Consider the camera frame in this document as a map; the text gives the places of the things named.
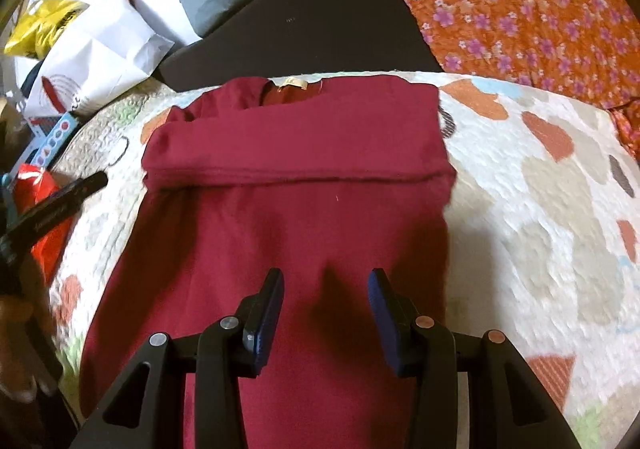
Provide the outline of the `person's left hand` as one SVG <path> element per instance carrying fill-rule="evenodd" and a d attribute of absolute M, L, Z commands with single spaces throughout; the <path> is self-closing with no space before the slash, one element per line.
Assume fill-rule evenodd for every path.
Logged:
<path fill-rule="evenodd" d="M 53 343 L 49 290 L 32 255 L 1 280 L 1 394 L 33 403 L 37 391 L 52 395 L 63 374 Z"/>

